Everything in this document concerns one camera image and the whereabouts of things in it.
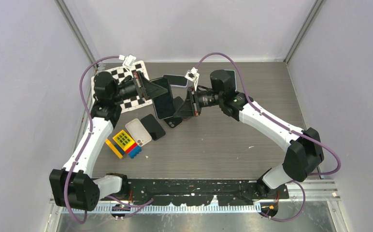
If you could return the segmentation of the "black phone purple edge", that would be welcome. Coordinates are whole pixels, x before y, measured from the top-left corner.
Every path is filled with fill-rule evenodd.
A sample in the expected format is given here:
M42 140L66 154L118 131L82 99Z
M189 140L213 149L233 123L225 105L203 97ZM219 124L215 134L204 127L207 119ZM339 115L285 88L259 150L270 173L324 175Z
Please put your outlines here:
M152 80L152 83L157 84L167 89L168 91L167 93L153 99L153 106L157 119L163 120L172 117L175 113L175 106L173 102L171 86L168 80L162 77Z

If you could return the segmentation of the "black phone case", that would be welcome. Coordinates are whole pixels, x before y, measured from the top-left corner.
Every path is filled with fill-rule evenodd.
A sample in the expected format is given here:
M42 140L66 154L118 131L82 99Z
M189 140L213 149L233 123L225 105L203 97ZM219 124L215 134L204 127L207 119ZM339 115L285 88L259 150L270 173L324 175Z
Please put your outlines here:
M181 97L175 97L173 99L173 103L174 103L174 106L175 106L175 110L178 110L179 107L181 106L181 104L183 103L183 99ZM177 127L180 123L182 123L184 120L181 118L181 117L169 117L169 118L166 118L164 119L164 122L171 128L171 129L174 129L175 127Z

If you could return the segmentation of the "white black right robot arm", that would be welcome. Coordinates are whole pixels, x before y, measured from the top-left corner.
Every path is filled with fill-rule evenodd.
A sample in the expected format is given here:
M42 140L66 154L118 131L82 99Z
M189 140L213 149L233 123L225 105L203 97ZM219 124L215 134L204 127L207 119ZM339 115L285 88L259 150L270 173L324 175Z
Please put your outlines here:
M257 129L274 141L286 154L282 164L269 169L257 180L258 194L272 197L277 188L290 181L304 181L322 163L319 133L313 129L295 127L262 108L251 97L236 89L236 80L225 70L210 75L211 87L198 85L197 69L187 71L185 79L193 82L175 117L199 116L204 107L218 105L221 111L236 121Z

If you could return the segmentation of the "beige phone case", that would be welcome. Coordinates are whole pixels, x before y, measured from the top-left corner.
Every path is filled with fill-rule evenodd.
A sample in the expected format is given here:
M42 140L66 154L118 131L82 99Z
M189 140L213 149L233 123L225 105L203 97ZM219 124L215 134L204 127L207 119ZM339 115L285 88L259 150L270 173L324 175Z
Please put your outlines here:
M125 125L136 144L140 147L152 141L152 137L138 118L135 118Z

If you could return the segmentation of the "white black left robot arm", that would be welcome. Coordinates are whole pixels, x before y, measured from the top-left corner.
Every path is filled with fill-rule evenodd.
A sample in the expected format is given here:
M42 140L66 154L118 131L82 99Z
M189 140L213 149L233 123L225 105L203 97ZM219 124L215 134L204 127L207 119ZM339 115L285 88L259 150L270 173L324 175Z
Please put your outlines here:
M100 199L111 194L118 200L129 196L126 175L107 174L94 180L95 162L120 118L121 102L137 96L151 100L168 92L145 78L141 71L134 71L122 81L103 71L94 76L93 84L95 102L91 109L86 109L89 117L87 129L69 160L49 175L56 205L65 207L69 213L74 210L92 211Z

